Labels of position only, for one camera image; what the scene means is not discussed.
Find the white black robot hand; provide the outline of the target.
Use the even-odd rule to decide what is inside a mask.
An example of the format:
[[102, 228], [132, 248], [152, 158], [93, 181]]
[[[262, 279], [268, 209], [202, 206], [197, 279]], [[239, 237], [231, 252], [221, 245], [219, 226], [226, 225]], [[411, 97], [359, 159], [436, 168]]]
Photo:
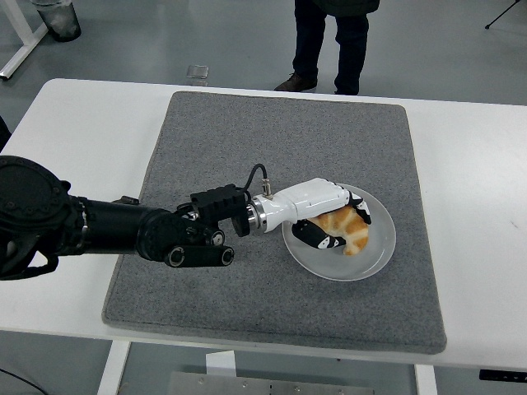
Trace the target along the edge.
[[371, 217], [364, 198], [326, 179], [258, 195], [252, 207], [260, 230], [268, 233], [288, 222], [293, 235], [315, 249], [343, 246], [343, 253], [353, 256], [369, 241]]

